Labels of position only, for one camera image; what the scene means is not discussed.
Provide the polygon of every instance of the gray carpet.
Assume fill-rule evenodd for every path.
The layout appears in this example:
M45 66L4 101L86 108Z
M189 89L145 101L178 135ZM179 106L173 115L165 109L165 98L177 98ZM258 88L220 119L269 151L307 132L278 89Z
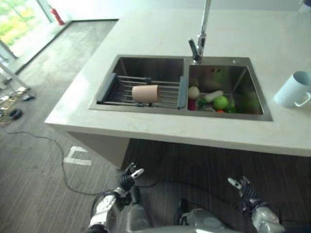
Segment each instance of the gray carpet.
M114 24L73 23L42 51L19 75L36 99L20 103L23 117L5 129L54 138L67 155L76 145L44 120ZM91 160L92 166L66 164L71 187L84 192L115 187L119 171L102 157L84 152L75 155L79 156ZM280 206L288 229L310 222L309 158L131 140L123 166L135 159L146 169L137 184L173 181L141 188L154 226L172 225L179 199L187 198L235 230L256 232L249 218L228 204L237 205L240 199L226 179L242 173L265 201ZM0 130L0 233L82 233L89 224L92 200L65 187L60 150L53 142ZM125 232L128 211L126 207L119 215L113 232Z

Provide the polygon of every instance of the white floor marking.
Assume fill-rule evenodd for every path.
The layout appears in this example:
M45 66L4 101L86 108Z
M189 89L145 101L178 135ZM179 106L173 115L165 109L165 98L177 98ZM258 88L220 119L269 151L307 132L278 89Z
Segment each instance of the white floor marking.
M86 152L85 149L82 147L71 147L70 152L67 157L64 158L64 163L69 163L69 164L78 164L78 165L86 165L86 166L91 166L92 161L91 160L85 160L85 159L75 159L73 158L73 154L76 152Z

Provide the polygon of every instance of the sink drainer rack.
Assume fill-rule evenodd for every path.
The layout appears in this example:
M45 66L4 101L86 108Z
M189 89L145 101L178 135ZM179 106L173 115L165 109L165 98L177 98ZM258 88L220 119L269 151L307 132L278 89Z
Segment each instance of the sink drainer rack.
M137 103L132 98L132 88L139 85L158 85L159 102ZM186 105L187 80L179 82L156 81L148 77L132 77L112 73L97 95L97 104L180 109Z

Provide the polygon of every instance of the apple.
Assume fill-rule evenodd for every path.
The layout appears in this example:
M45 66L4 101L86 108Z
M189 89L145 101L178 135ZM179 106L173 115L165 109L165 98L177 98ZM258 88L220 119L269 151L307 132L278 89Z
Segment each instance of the apple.
M223 110L225 109L229 104L228 99L225 96L219 96L216 99L214 99L214 109L215 110Z

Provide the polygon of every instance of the kitchen island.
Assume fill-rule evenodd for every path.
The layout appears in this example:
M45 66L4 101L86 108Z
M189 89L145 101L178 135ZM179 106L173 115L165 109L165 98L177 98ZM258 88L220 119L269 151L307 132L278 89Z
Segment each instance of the kitchen island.
M273 96L297 70L311 70L311 16L211 11L204 56L249 57L273 121L91 110L118 54L190 56L202 11L135 11L122 17L79 72L46 123L121 167L130 138L311 156L311 105Z

